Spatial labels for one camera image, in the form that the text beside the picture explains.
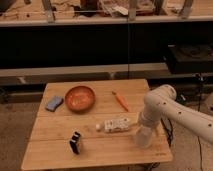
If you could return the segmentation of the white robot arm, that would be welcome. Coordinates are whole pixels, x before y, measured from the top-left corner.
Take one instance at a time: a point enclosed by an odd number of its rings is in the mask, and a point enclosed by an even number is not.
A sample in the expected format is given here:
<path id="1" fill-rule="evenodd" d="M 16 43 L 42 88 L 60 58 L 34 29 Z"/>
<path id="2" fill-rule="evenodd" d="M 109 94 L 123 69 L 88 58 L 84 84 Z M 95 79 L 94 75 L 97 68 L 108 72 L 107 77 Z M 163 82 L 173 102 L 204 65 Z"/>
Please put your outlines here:
<path id="1" fill-rule="evenodd" d="M 161 117 L 166 116 L 213 144 L 213 117 L 177 103 L 176 97 L 176 90 L 168 84 L 147 92 L 138 123 L 156 128 Z"/>

